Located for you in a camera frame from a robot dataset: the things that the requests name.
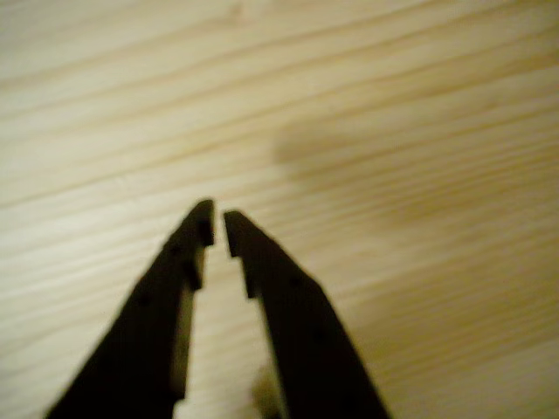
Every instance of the wooden surface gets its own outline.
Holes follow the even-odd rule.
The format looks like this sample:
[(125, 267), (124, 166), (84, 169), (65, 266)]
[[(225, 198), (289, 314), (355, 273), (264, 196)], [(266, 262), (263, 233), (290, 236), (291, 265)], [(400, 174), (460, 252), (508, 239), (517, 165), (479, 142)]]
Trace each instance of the wooden surface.
[[(42, 415), (203, 196), (323, 283), (395, 418), (559, 417), (557, 2), (0, 19), (2, 418)], [(253, 417), (266, 364), (221, 227), (177, 418)]]

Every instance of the hole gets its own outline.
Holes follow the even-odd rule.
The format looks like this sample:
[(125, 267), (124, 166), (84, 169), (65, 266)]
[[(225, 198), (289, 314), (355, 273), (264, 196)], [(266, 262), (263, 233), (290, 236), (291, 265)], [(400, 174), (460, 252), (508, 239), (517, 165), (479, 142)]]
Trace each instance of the hole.
[(179, 246), (178, 244), (174, 244), (169, 250), (169, 253), (173, 256), (178, 255), (180, 252), (181, 252), (181, 246)]
[(326, 338), (327, 338), (326, 332), (321, 327), (316, 327), (312, 331), (311, 336), (312, 336), (313, 341), (315, 343), (324, 343), (326, 341)]
[(299, 277), (291, 277), (289, 279), (289, 285), (293, 288), (299, 287), (302, 283), (303, 281)]
[(142, 294), (139, 298), (138, 298), (138, 304), (141, 307), (147, 307), (151, 304), (151, 297), (149, 296), (149, 294)]

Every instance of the wooden table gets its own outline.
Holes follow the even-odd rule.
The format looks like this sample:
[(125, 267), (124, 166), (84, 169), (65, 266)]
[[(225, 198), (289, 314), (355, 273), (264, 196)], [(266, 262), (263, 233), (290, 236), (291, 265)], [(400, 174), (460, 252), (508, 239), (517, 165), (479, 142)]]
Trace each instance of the wooden table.
[[(395, 418), (559, 416), (556, 2), (3, 0), (0, 19), (1, 417), (45, 412), (203, 196), (321, 281)], [(253, 417), (266, 364), (217, 240), (177, 418)]]

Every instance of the black plastic tool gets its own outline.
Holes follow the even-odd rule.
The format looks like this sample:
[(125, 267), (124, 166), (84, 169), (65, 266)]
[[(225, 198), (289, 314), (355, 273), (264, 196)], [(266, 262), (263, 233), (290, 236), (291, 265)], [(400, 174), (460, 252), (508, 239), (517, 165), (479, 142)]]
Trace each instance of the black plastic tool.
[(224, 219), (266, 324), (282, 419), (388, 418), (321, 287), (241, 212)]
[(202, 287), (213, 224), (211, 200), (186, 216), (47, 417), (173, 416), (186, 396), (193, 298)]

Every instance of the wood grain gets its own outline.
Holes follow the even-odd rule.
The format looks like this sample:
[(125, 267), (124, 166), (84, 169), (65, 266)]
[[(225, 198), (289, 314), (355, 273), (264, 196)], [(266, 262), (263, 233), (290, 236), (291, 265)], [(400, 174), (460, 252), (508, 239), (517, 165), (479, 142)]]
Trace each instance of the wood grain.
[[(395, 418), (559, 417), (556, 2), (0, 19), (1, 417), (45, 412), (202, 196), (320, 279)], [(266, 346), (218, 242), (176, 417), (255, 417)]]

